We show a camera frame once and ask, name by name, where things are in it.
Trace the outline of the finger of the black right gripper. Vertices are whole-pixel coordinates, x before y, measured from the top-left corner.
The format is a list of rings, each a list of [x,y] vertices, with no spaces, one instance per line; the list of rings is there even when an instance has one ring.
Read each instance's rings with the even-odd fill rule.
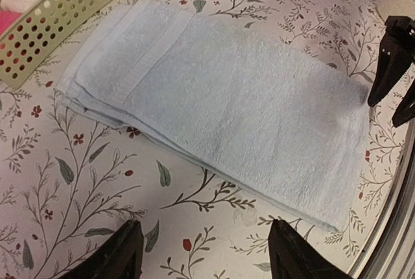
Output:
[[[407,16],[388,16],[379,44],[375,80],[368,104],[379,103],[414,62],[414,20]]]
[[[408,92],[396,108],[392,116],[392,124],[395,127],[400,127],[411,119],[414,119],[414,116],[414,93]]]

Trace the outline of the light blue towel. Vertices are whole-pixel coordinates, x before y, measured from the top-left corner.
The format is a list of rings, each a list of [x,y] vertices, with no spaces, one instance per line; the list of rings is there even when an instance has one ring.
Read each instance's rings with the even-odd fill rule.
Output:
[[[74,111],[129,126],[330,231],[368,141],[368,88],[269,34],[140,1],[111,11],[58,86]]]

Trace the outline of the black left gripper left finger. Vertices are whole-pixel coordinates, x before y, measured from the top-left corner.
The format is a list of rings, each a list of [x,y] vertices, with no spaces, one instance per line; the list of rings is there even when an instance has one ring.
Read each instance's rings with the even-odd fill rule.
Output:
[[[87,260],[61,279],[116,279],[141,277],[144,237],[139,221],[125,222]]]

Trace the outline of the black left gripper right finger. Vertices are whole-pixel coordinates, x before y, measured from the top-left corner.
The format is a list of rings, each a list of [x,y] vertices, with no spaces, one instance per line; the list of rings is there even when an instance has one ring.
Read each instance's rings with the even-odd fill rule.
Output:
[[[284,220],[273,220],[268,235],[268,252],[273,278],[351,278],[327,261]]]

